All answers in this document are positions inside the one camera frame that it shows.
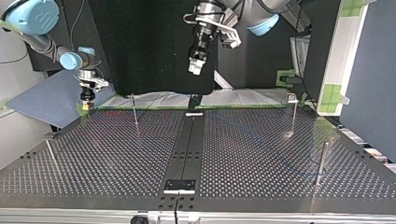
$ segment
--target metal frame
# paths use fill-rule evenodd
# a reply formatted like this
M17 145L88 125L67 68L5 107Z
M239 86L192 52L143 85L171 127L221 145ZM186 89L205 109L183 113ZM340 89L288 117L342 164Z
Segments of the metal frame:
M114 210L0 209L0 223L129 223L139 215L159 219L157 223L175 223L173 212ZM396 223L396 216L314 214L314 213L186 213L178 212L180 222L191 216L203 223Z
M61 131L61 135L68 133L70 130L79 125L90 115L77 119L72 124ZM62 223L92 223L97 222L125 222L134 216L155 216L163 217L163 220L174 221L174 212L180 220L197 215L201 220L219 223L223 221L244 222L266 222L266 221L284 221L284 222L306 222L306 221L330 221L332 223L345 223L348 221L358 221L360 223L370 223L373 221L396 223L396 216L365 216L365 215L334 215L323 213L344 214L395 214L393 200L383 200L380 202L369 200L343 200L331 201L319 198L304 198L291 201L273 201L273 200L208 200L199 195L200 175L202 167L203 144L205 138L205 113L202 117L185 117L184 123L179 131L177 143L174 146L172 159L169 161L167 170L163 178L168 179L194 179L196 180L195 195L167 195L161 193L154 199L141 197L130 199L118 199L114 197L102 197L91 199L86 197L55 197L50 200L42 200L40 196L23 197L18 201L18 197L7 197L0 200L0 223L1 222L21 222L23 219L37 222L38 220L53 221ZM372 167L378 175L385 176L388 182L396 185L396 175L383 166L382 163L370 157L363 148L356 145L352 140L345 136L341 131L334 128L335 137L346 147L356 152L356 157L366 162ZM45 150L45 143L30 150L30 156L40 150ZM7 169L0 171L0 176L13 170L24 160L16 160ZM32 207L32 209L20 209L23 207ZM109 211L108 208L125 210ZM138 213L135 211L153 211Z

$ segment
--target black fabric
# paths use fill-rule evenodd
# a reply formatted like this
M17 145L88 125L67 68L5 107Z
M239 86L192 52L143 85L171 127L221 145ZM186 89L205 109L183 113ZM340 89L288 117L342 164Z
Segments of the black fabric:
M212 92L216 44L202 74L188 72L192 26L182 18L194 5L193 0L90 0L118 94Z

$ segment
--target wire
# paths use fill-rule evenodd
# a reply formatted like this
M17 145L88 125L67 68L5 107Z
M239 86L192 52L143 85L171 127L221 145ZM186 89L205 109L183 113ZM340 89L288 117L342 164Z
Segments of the wire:
M280 9L282 7L284 7L288 2L286 2L284 5L280 6L277 9L271 9L269 8L267 5L265 5L265 3L262 0L256 0L257 3L259 3L259 5L264 8L267 12L269 13L273 13L273 14L283 14L286 12L289 12L290 10L292 10L294 7L296 7L297 5L299 5L303 0L298 0L296 3L294 3L292 6L288 7L287 9L280 11Z
M242 3L241 12L239 13L239 18L238 18L239 21L241 21L242 17L244 16L245 4L246 4L247 0L243 0L243 1L244 2Z
M25 59L25 58L27 57L27 55L28 55L28 51L26 50L26 53L25 53L25 55L23 55L23 57L21 57L21 58L19 58L19 59L17 59L17 60L13 60L13 61L0 62L0 64L17 63L17 62L20 62L20 61L22 61L23 59Z
M298 49L297 49L297 37L298 37L298 23L299 23L299 21L300 21L300 18L301 18L301 13L302 13L302 11L303 11L303 6L301 6L300 7L300 10L298 11L298 16L297 16L297 22L296 22L296 26L295 26L295 29L296 29L296 36L294 37L294 49L295 49L295 51L296 51L296 61L297 61L297 68L298 68L298 73L300 74L299 76L297 76L297 77L299 77L300 79L301 79L301 81L303 82L303 86L304 86L304 89L305 89L305 92L306 92L306 94L308 95L308 98L312 101L312 106L315 108L315 111L317 111L318 112L318 107L315 105L315 103L314 103L314 101L315 101L315 99L314 98L312 98L312 96L311 96L311 94L309 93L309 91L308 91L308 88L306 87L306 85L305 85L305 81L304 81L304 79L303 79L303 71L301 70L301 67L300 67L300 60L299 60L299 58L298 58Z
M70 44L71 44L73 51L76 51L74 48L74 43L73 43L73 32L74 32L74 29L76 28L76 24L77 24L79 18L81 17L82 9L84 8L86 1L87 0L82 0L82 4L81 4L81 8L79 9L79 13L77 14L75 22L73 23L72 29L70 30Z

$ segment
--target metal post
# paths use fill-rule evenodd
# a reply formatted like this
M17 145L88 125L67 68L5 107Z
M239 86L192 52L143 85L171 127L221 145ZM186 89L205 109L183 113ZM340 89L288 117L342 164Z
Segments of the metal post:
M135 102L134 102L134 94L131 95L131 104L132 104L132 107L134 108L134 124L137 125L137 124L139 124L139 122L137 121L136 108L135 108Z
M294 121L296 120L297 104L298 102L294 103L293 126L294 126Z
M328 149L329 149L329 143L325 142L323 144L322 153L321 153L321 156L320 156L319 167L318 167L318 173L317 173L317 177L315 179L315 185L316 186L320 186L320 179L322 178L322 175L323 175L324 163L326 161L326 156L327 156L327 150Z
M47 144L47 147L48 147L48 149L49 149L50 157L51 157L53 160L56 160L55 154L53 154L52 147L51 147L51 145L50 145L50 141L49 141L49 140L46 140L46 144Z

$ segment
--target gray surface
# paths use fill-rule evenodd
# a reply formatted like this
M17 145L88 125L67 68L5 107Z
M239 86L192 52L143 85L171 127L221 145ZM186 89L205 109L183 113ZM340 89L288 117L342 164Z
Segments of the gray surface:
M191 163L195 172L184 176L200 179L194 211L396 214L396 175L328 121L303 110L290 137L292 111L205 113L202 162ZM325 141L326 175L315 188Z
M369 6L352 69L341 122L381 153L396 161L396 1Z
M64 128L80 117L77 110L81 87L76 72L61 71L35 85L7 103L7 106L28 117ZM96 94L95 103L100 105L114 95L112 87Z
M96 111L53 144L57 162L41 148L2 170L0 207L395 215L396 175L309 112L290 134L292 111L138 111L138 129L131 110ZM163 196L180 175L195 195Z
M183 112L137 116L138 126L133 111L97 111L52 143L57 161L26 154L0 173L0 207L157 210Z

